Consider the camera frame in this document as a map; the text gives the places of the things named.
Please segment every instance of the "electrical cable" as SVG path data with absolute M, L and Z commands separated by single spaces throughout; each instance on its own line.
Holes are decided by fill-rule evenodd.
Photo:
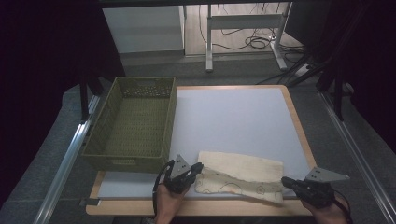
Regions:
M 201 32 L 201 37 L 205 41 L 205 43 L 207 43 L 207 41 L 204 38 L 204 33 L 202 32 L 201 5 L 199 5 L 198 15 L 199 15 L 198 20 L 199 20 L 199 29 L 200 29 L 200 32 Z M 232 33 L 238 32 L 240 30 L 236 30 L 236 31 L 230 32 L 228 34 L 224 34 L 224 35 L 230 35 Z M 244 49 L 244 48 L 247 48 L 247 47 L 252 47 L 253 49 L 264 49 L 265 47 L 267 47 L 271 43 L 270 39 L 265 38 L 265 37 L 255 36 L 255 34 L 257 34 L 257 29 L 254 29 L 253 34 L 250 37 L 247 37 L 245 39 L 245 46 L 240 47 L 240 48 L 229 48 L 229 47 L 226 47 L 226 46 L 223 46 L 223 45 L 220 45 L 220 44 L 212 44 L 212 45 L 213 46 L 218 46 L 218 47 L 221 47 L 221 48 L 225 48 L 225 49 L 237 50 L 237 49 Z M 262 44 L 262 46 L 261 47 L 254 46 L 254 44 L 257 44 L 257 43 Z
M 339 191 L 335 190 L 334 192 L 337 192 L 339 195 L 341 195 L 341 197 L 343 197 L 343 199 L 346 201 L 347 208 L 346 208 L 343 204 L 341 204 L 340 202 L 338 202 L 335 198 L 332 200 L 332 202 L 333 202 L 337 207 L 339 207 L 339 208 L 341 209 L 341 211 L 343 211 L 344 216 L 345 216 L 345 218 L 346 218 L 346 222 L 347 222 L 348 224 L 353 224 L 353 220 L 352 220 L 352 217 L 351 217 L 351 215 L 350 215 L 350 205 L 349 205 L 349 201 L 348 201 L 347 198 L 346 198 L 342 193 L 340 193 Z

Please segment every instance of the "black cable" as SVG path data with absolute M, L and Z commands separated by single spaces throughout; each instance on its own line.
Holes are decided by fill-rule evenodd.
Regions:
M 161 168 L 161 171 L 158 173 L 158 176 L 155 179 L 154 187 L 152 188 L 152 208 L 154 209 L 154 216 L 157 216 L 157 189 L 160 185 L 161 176 L 163 175 L 163 171 L 165 171 L 168 166 L 173 166 L 174 163 L 174 160 L 167 162 L 163 168 Z
M 205 43 L 207 43 L 207 41 L 204 38 L 204 33 L 202 32 L 201 5 L 199 5 L 198 15 L 199 15 L 199 18 L 198 18 L 199 19 L 199 30 L 201 32 L 201 37 L 205 41 Z M 243 47 L 240 47 L 240 48 L 229 48 L 229 47 L 226 47 L 226 46 L 223 46 L 223 45 L 220 45 L 220 44 L 213 44 L 213 43 L 212 43 L 212 45 L 213 46 L 218 46 L 218 47 L 221 47 L 221 48 L 225 48 L 225 49 L 231 49 L 231 50 L 244 49 L 244 48 L 249 47 L 249 46 L 251 46 L 254 49 L 264 49 L 265 47 L 267 47 L 271 43 L 271 40 L 267 39 L 267 38 L 264 38 L 264 37 L 255 36 L 256 32 L 257 32 L 257 29 L 254 29 L 253 34 L 250 37 L 247 37 L 245 39 L 245 44 L 246 45 L 243 46 Z M 261 47 L 254 46 L 254 44 L 257 44 L 257 43 L 261 43 L 262 46 Z

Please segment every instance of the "metal bracket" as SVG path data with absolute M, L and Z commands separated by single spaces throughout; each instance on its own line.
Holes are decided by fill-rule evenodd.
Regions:
M 176 156 L 175 165 L 171 173 L 171 180 L 177 178 L 180 175 L 184 175 L 189 172 L 191 167 L 189 164 L 178 154 Z
M 305 177 L 305 180 L 314 181 L 319 183 L 329 183 L 334 181 L 349 180 L 348 175 L 340 175 L 332 171 L 328 171 L 319 167 L 314 167 L 314 169 L 309 172 Z
M 88 199 L 81 199 L 81 201 L 79 201 L 79 206 L 87 206 L 87 205 L 93 205 L 93 206 L 98 206 L 100 203 L 100 199 L 92 199 L 92 198 L 88 198 Z

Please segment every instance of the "basket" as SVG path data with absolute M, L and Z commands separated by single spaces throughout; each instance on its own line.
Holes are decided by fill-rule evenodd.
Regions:
M 116 77 L 82 157 L 96 170 L 156 173 L 168 162 L 174 77 Z

